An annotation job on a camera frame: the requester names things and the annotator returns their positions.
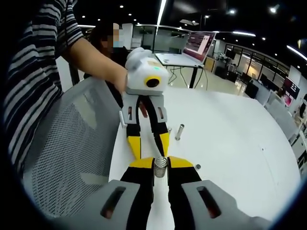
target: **white table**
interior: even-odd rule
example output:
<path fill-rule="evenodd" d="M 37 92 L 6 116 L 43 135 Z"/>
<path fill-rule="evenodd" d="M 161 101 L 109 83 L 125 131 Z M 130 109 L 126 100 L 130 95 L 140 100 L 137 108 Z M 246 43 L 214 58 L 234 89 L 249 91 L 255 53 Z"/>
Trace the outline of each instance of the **white table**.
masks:
<path fill-rule="evenodd" d="M 194 82 L 196 79 L 196 74 L 198 69 L 202 69 L 204 67 L 203 62 L 200 62 L 196 58 L 191 57 L 187 54 L 155 54 L 159 62 L 167 67 L 191 67 L 193 68 L 191 82 L 189 83 L 188 88 L 193 89 Z"/>
<path fill-rule="evenodd" d="M 164 92 L 170 135 L 169 155 L 200 164 L 211 180 L 249 216 L 273 220 L 296 191 L 300 176 L 287 138 L 270 114 L 253 99 L 194 89 Z M 184 124 L 181 140 L 174 139 Z M 140 115 L 142 155 L 159 156 L 150 123 Z M 134 161 L 121 126 L 113 150 L 109 180 L 119 180 Z M 155 179 L 148 229 L 174 229 L 167 179 Z"/>

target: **gripper jaw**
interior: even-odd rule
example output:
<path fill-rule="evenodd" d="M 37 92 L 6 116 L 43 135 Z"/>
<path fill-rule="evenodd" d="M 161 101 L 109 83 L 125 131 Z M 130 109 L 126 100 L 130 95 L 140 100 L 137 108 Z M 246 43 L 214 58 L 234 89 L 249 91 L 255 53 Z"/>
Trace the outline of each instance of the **gripper jaw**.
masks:
<path fill-rule="evenodd" d="M 135 158 L 142 158 L 141 151 L 141 136 L 140 136 L 140 122 L 139 122 L 139 104 L 142 102 L 147 110 L 151 130 L 155 143 L 161 156 L 167 156 L 169 145 L 169 133 L 166 126 L 167 115 L 164 108 L 163 95 L 148 96 L 148 95 L 131 95 L 125 93 L 123 95 L 123 118 L 127 124 L 127 141 L 131 147 Z"/>

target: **metal cylinder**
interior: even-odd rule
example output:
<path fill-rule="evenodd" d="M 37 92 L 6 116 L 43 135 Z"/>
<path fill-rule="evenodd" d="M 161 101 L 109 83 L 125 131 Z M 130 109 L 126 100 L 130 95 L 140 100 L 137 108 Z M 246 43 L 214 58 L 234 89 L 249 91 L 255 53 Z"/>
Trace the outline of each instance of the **metal cylinder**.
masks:
<path fill-rule="evenodd" d="M 176 134 L 176 136 L 175 136 L 175 140 L 180 140 L 180 137 L 181 137 L 183 128 L 184 128 L 184 124 L 181 124 L 181 125 L 179 126 L 178 132 L 177 132 L 177 134 Z"/>
<path fill-rule="evenodd" d="M 162 178 L 165 175 L 167 168 L 167 158 L 158 157 L 154 160 L 154 174 L 158 178 Z"/>

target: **person's hand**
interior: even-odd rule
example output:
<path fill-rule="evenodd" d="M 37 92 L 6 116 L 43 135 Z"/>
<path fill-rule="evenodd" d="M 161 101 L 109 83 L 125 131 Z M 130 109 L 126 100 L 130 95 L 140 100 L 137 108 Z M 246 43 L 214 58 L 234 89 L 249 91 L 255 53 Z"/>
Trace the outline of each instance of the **person's hand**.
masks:
<path fill-rule="evenodd" d="M 127 86 L 127 70 L 119 65 L 117 68 L 117 72 L 114 76 L 113 84 L 115 88 L 122 94 Z M 139 108 L 145 118 L 148 117 L 145 106 L 142 102 L 140 102 Z"/>

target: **desk leg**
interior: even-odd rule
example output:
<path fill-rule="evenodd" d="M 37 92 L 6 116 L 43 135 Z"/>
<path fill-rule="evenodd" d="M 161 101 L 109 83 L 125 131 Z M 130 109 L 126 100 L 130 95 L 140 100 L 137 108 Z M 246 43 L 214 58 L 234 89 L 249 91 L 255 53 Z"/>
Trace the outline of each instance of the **desk leg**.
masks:
<path fill-rule="evenodd" d="M 190 89 L 193 89 L 194 82 L 195 82 L 195 79 L 196 79 L 197 70 L 198 70 L 197 67 L 193 68 L 192 78 L 191 78 L 191 82 L 190 82 L 190 86 L 189 86 Z"/>

